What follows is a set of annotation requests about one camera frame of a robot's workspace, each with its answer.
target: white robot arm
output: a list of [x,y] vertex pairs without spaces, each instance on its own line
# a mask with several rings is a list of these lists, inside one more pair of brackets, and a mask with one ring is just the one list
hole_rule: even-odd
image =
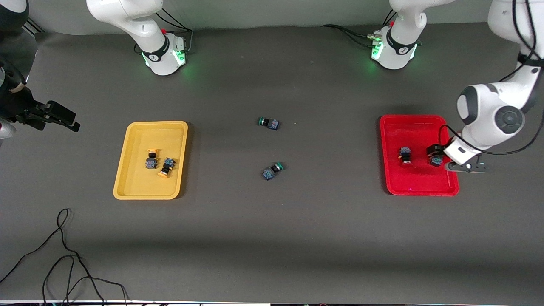
[[141,48],[146,65],[165,76],[185,64],[186,54],[183,38],[163,34],[149,17],[162,7],[163,0],[87,0],[94,18],[127,32]]
[[[465,164],[472,157],[517,135],[522,129],[524,112],[532,106],[530,101],[535,84],[540,81],[544,62],[544,1],[529,0],[531,14],[524,0],[493,0],[488,24],[498,36],[521,45],[516,72],[504,82],[472,85],[463,90],[457,101],[459,116],[465,123],[461,137],[454,137],[444,153],[455,163]],[[516,32],[533,47],[531,51]],[[535,33],[531,29],[533,19]]]
[[423,12],[430,7],[448,4],[455,0],[389,0],[397,12],[394,26],[385,25],[374,31],[381,41],[372,52],[372,59],[387,69],[401,69],[413,58],[416,41],[427,25]]

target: tray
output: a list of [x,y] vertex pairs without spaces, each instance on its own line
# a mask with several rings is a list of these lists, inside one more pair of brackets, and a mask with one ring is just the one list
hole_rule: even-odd
[[[184,121],[134,122],[127,128],[113,195],[119,200],[171,200],[180,193],[188,126]],[[157,169],[147,169],[148,149],[158,149]],[[169,157],[176,166],[168,178],[157,173]]]
[[[446,171],[444,166],[428,164],[426,149],[438,143],[438,129],[446,124],[436,115],[385,115],[380,118],[381,146],[384,155],[387,189],[394,195],[428,195],[452,197],[459,192],[457,173]],[[448,131],[442,130],[442,139]],[[411,167],[402,167],[399,150],[408,146],[412,150]]]

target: gray table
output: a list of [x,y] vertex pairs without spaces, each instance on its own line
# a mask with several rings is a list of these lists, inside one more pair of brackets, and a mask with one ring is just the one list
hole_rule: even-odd
[[[453,198],[384,190],[378,118],[439,114],[459,128],[459,92],[501,78],[517,54],[486,24],[431,25],[421,38],[413,62],[387,71],[334,29],[203,30],[188,65],[158,77],[128,35],[42,36],[29,85],[76,111],[82,128],[18,126],[4,142],[0,271],[70,207],[68,244],[131,299],[542,305],[541,139],[488,157],[488,174],[460,175]],[[527,142],[541,107],[496,149]],[[263,115],[282,128],[256,126]],[[176,200],[113,198],[125,129],[142,120],[190,124]],[[262,180],[275,161],[288,169]],[[2,299],[41,297],[65,254],[59,239],[0,285]],[[68,268],[51,276],[56,298]],[[84,289],[78,298],[96,299]],[[100,290],[122,298],[114,286]]]

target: black strap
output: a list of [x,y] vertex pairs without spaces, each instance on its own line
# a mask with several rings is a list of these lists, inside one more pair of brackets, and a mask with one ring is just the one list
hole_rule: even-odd
[[166,52],[168,51],[168,49],[170,48],[170,39],[168,39],[168,37],[166,37],[166,35],[164,36],[164,44],[163,46],[155,51],[155,52],[145,52],[145,51],[142,51],[142,53],[145,55],[145,57],[147,57],[150,61],[152,62],[159,62],[161,58],[163,58],[163,55],[166,54]]
[[412,50],[412,48],[416,45],[417,41],[414,41],[413,43],[409,44],[409,45],[403,45],[399,42],[396,42],[393,37],[391,36],[391,29],[389,29],[387,31],[387,35],[386,35],[386,39],[387,39],[387,43],[393,48],[395,49],[395,52],[398,54],[398,55],[405,55],[405,54],[408,54],[408,52],[410,50]]
[[517,61],[522,65],[532,66],[532,67],[544,67],[544,59],[529,59],[526,55],[519,53],[517,55]]

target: gray wall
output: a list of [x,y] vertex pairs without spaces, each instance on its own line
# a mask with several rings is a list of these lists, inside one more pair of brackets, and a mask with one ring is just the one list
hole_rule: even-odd
[[[458,0],[430,8],[431,23],[483,22],[492,0]],[[164,8],[187,27],[375,25],[390,10],[387,0],[165,0]],[[85,0],[29,0],[30,16],[49,32],[74,35],[120,33],[96,21]],[[157,19],[159,25],[170,29]]]

